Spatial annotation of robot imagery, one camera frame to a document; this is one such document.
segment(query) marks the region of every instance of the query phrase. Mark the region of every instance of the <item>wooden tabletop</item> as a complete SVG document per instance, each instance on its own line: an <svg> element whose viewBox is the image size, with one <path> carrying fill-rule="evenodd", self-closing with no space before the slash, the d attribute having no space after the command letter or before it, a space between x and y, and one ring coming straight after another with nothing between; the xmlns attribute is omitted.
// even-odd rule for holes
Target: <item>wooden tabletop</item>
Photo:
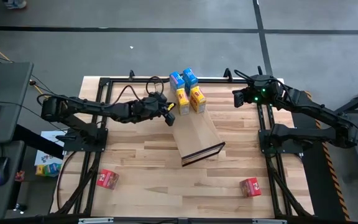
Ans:
<svg viewBox="0 0 358 224"><path fill-rule="evenodd" d="M100 77L84 77L80 98L95 100ZM128 83L113 86L112 101ZM139 97L146 95L145 84L131 84ZM260 152L256 105L233 106L232 90L240 84L200 84L207 109L226 146L217 155L181 166L181 157L172 130L163 118L138 124L121 124L108 119L107 150L102 153L99 171L118 173L115 190L96 186L92 216L99 217L192 217L192 218L272 218L273 208L265 158ZM127 90L120 101L133 100ZM275 122L293 126L290 112L273 111ZM91 116L78 114L86 122ZM288 188L306 211L313 213L305 171L300 159L283 154ZM63 204L80 179L84 153L73 156L62 174L60 198ZM239 182L256 177L262 195L243 198ZM277 186L280 208L283 197ZM86 204L88 188L81 211ZM56 199L51 212L57 210Z"/></svg>

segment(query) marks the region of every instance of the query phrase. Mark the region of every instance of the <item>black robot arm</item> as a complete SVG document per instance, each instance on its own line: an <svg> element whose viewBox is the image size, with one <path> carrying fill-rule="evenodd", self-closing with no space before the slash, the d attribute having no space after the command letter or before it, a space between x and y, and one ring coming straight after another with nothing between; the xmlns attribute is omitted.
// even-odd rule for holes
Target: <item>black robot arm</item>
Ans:
<svg viewBox="0 0 358 224"><path fill-rule="evenodd" d="M77 97L51 95L42 103L41 117L49 122L61 122L75 128L68 118L76 113L107 116L120 123L138 123L163 116L165 122L172 126L175 117L170 110L174 106L174 103L167 102L167 98L162 93L150 93L148 97L141 100L111 105Z"/></svg>
<svg viewBox="0 0 358 224"><path fill-rule="evenodd" d="M248 81L248 87L234 90L234 106L244 103L271 105L278 110L285 109L293 113L303 113L330 126L328 129L296 129L283 124L274 124L267 137L272 146L281 146L288 139L299 140L310 144L313 141L327 141L334 146L349 148L357 145L358 128L342 114L311 101L300 90L284 85L270 75L248 77L240 71L237 75Z"/></svg>
<svg viewBox="0 0 358 224"><path fill-rule="evenodd" d="M94 123L86 123L75 114L84 113L98 116L107 116L120 123L138 123L155 117L163 116L165 122L172 126L175 116L170 110L175 106L174 103L167 101L163 93L149 93L148 97L139 100L132 100L125 103L113 103L106 105L89 100L82 100L77 97L66 97L61 95L43 94L47 96L42 105L41 117L49 122L59 122L67 125L73 131L65 136L58 136L57 139L69 143L77 142L72 145L67 144L67 151L81 149L87 151L87 147L103 145L102 139L106 139L107 130L100 129Z"/></svg>

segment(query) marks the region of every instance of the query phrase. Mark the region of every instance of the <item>shoe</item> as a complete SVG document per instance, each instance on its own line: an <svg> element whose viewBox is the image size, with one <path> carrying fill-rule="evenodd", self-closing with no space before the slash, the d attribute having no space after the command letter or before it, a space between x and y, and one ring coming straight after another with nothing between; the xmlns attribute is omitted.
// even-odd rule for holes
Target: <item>shoe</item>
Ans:
<svg viewBox="0 0 358 224"><path fill-rule="evenodd" d="M23 9L27 5L25 0L3 0L8 9Z"/></svg>

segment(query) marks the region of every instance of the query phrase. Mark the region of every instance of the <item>red and white box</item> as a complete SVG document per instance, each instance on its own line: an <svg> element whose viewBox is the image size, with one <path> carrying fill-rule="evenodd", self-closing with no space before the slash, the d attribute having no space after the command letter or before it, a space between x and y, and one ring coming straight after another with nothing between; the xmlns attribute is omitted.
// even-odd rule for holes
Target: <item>red and white box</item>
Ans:
<svg viewBox="0 0 358 224"><path fill-rule="evenodd" d="M100 187L114 190L117 185L118 177L119 175L115 172L103 169L96 184Z"/></svg>
<svg viewBox="0 0 358 224"><path fill-rule="evenodd" d="M254 197L262 194L256 177L241 181L240 188L244 197Z"/></svg>

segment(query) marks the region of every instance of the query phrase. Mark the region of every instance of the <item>concrete floor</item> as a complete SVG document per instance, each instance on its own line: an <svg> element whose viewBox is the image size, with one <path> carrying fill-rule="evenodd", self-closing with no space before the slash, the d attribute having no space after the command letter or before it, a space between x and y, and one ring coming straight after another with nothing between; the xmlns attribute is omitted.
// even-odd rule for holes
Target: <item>concrete floor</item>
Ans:
<svg viewBox="0 0 358 224"><path fill-rule="evenodd" d="M28 4L26 10L8 11L0 1L0 25L257 28L252 0L28 0ZM358 30L358 1L259 0L259 6L265 29ZM267 34L266 44L275 77L309 90L316 102L336 109L358 93L358 35ZM0 31L0 51L16 62L33 62L33 74L55 93L67 96L78 94L87 75L127 75L130 69L138 75L168 75L192 67L199 76L220 77L226 67L248 74L257 73L258 65L264 68L258 34ZM39 113L36 96L29 88L24 105ZM39 124L39 119L23 111L19 122L38 133L54 129L46 122ZM358 169L355 154L335 148L330 153L350 218L358 221L358 181L342 181ZM26 155L29 163L33 157ZM32 185L42 189L39 181ZM34 190L22 194L37 195ZM47 212L48 198L42 199L43 205L29 200L33 202L27 215Z"/></svg>

